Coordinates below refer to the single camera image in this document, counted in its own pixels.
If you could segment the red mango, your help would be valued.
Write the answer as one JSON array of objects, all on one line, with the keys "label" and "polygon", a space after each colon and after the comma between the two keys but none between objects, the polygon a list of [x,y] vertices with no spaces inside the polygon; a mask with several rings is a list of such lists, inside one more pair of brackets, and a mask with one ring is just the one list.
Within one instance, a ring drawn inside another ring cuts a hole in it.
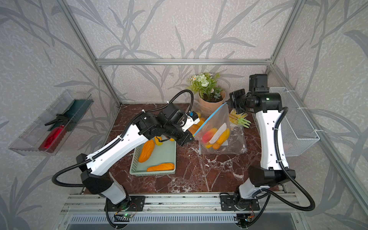
[{"label": "red mango", "polygon": [[217,131],[218,131],[217,128],[212,128],[209,131],[207,131],[202,136],[202,142],[205,143],[205,144],[208,143],[213,138],[213,136],[216,134]]}]

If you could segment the clear zip-top bag blue zipper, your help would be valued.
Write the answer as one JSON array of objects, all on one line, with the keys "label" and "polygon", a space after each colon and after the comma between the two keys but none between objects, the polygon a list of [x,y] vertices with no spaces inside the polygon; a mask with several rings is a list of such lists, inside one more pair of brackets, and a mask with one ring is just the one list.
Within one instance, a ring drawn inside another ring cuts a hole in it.
[{"label": "clear zip-top bag blue zipper", "polygon": [[230,145],[231,135],[228,105],[222,104],[203,120],[194,133],[194,138],[199,143],[200,154],[224,154]]}]

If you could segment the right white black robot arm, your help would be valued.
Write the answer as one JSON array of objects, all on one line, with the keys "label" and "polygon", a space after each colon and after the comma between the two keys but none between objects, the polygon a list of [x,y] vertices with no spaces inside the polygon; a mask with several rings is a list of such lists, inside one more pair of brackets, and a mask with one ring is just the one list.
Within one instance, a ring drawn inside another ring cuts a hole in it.
[{"label": "right white black robot arm", "polygon": [[[288,108],[282,105],[280,94],[271,93],[266,88],[254,88],[250,92],[244,89],[230,93],[229,102],[238,114],[252,112],[258,124],[261,138],[261,162],[259,166],[248,169],[246,182],[234,193],[236,208],[246,209],[250,200],[260,198],[260,193],[274,196],[286,205],[301,211],[315,209],[312,196],[296,181],[296,172],[290,169],[283,147],[281,123]],[[309,201],[308,206],[293,204],[271,190],[276,185],[292,182]]]}]

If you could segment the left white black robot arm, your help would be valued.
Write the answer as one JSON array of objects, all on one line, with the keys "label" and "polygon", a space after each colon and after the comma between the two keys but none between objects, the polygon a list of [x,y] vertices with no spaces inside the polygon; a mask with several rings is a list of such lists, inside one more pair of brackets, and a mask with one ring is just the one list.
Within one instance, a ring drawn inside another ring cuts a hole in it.
[{"label": "left white black robot arm", "polygon": [[98,151],[87,155],[84,161],[55,173],[52,182],[61,187],[78,187],[78,184],[60,182],[58,177],[82,167],[85,170],[81,174],[81,187],[87,188],[92,194],[105,196],[115,205],[120,204],[128,199],[128,195],[109,169],[131,150],[156,136],[163,135],[174,139],[180,146],[192,142],[194,137],[188,129],[199,122],[199,117],[196,112],[188,112],[184,117],[184,122],[179,125],[175,120],[171,121],[165,117],[164,113],[155,116],[148,111],[140,112],[129,121],[121,135]]}]

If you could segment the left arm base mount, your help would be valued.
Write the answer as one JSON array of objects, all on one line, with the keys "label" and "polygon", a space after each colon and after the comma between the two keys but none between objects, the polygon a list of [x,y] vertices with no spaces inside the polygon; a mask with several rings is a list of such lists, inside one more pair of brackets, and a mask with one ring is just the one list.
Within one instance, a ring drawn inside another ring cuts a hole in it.
[{"label": "left arm base mount", "polygon": [[145,196],[134,195],[130,196],[118,204],[113,204],[109,199],[105,204],[104,211],[107,212],[118,212],[118,211],[128,211],[128,212],[141,212],[145,204]]}]

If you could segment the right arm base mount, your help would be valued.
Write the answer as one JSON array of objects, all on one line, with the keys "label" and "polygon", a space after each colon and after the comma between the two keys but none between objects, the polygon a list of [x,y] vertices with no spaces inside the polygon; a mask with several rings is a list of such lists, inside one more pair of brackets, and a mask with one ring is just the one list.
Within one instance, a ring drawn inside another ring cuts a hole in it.
[{"label": "right arm base mount", "polygon": [[220,193],[222,211],[260,211],[257,199],[243,199],[239,194]]}]

